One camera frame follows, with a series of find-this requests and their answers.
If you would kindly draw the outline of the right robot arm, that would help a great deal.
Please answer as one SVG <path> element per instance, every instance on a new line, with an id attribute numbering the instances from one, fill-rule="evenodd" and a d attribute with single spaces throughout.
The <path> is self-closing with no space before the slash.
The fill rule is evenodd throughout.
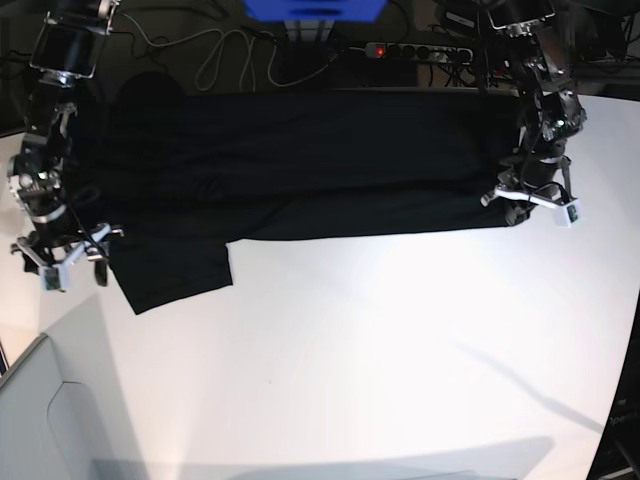
<path id="1" fill-rule="evenodd" d="M 45 291 L 65 292 L 71 267 L 81 258 L 94 266 L 98 285 L 108 284 L 109 238 L 122 229 L 108 223 L 86 227 L 77 215 L 88 195 L 63 185 L 70 155 L 69 126 L 77 115 L 74 88 L 93 78 L 119 7 L 116 1 L 55 1 L 47 9 L 29 65 L 40 77 L 30 94 L 22 143 L 7 165 L 10 192 L 33 230 L 11 245 L 26 271 Z"/>

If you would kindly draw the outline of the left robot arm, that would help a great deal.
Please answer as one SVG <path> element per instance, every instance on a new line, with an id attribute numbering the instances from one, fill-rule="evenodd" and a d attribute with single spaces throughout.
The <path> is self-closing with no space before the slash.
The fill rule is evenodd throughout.
<path id="1" fill-rule="evenodd" d="M 586 112 L 552 27 L 552 2 L 443 1 L 440 6 L 474 31 L 482 79 L 505 73 L 520 101 L 519 145 L 502 160 L 497 184 L 482 205 L 507 201 L 513 222 L 544 207 L 558 226 L 573 226 L 582 209 L 572 192 L 566 144 L 582 130 Z"/>

